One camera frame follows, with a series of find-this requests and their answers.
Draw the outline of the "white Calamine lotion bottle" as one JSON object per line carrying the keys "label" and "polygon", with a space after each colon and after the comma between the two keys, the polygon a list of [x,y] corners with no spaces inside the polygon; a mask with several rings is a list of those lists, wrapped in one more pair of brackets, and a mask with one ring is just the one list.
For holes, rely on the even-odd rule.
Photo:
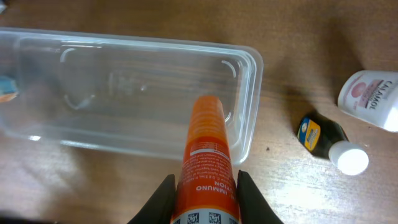
{"label": "white Calamine lotion bottle", "polygon": [[350,116],[396,133],[397,72],[356,72],[343,85],[338,107]]}

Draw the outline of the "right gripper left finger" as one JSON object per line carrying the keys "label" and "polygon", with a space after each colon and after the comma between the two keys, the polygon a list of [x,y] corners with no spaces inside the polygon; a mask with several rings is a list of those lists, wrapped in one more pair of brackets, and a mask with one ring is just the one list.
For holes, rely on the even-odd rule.
{"label": "right gripper left finger", "polygon": [[169,174],[127,224],[169,224],[175,208],[175,175]]}

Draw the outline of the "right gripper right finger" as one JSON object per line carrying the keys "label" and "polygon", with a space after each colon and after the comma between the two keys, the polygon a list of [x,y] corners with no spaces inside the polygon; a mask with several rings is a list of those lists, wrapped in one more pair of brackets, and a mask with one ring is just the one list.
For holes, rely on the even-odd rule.
{"label": "right gripper right finger", "polygon": [[248,172],[239,170],[237,197],[242,224],[283,224]]}

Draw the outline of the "dark bottle white cap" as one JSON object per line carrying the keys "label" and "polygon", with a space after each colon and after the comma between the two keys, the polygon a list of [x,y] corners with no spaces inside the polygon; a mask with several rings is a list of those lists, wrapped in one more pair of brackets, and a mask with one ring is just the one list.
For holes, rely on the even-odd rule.
{"label": "dark bottle white cap", "polygon": [[368,168],[364,149],[349,141],[341,125],[317,111],[303,116],[297,138],[311,155],[331,161],[343,174],[358,175]]}

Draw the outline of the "orange tube white cap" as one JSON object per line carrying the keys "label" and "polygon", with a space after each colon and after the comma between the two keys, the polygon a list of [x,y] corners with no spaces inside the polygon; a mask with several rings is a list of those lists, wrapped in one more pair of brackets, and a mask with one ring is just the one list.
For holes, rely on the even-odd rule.
{"label": "orange tube white cap", "polygon": [[239,205],[221,101],[193,105],[171,224],[238,224]]}

